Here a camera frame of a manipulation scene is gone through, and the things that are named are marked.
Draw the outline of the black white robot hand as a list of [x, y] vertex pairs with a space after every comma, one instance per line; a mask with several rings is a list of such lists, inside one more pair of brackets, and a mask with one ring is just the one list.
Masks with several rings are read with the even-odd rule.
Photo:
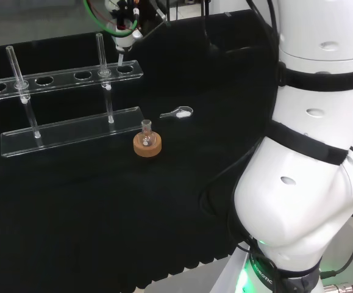
[[165, 8], [160, 1], [104, 1], [110, 15], [107, 24], [114, 32], [141, 40], [167, 22]]

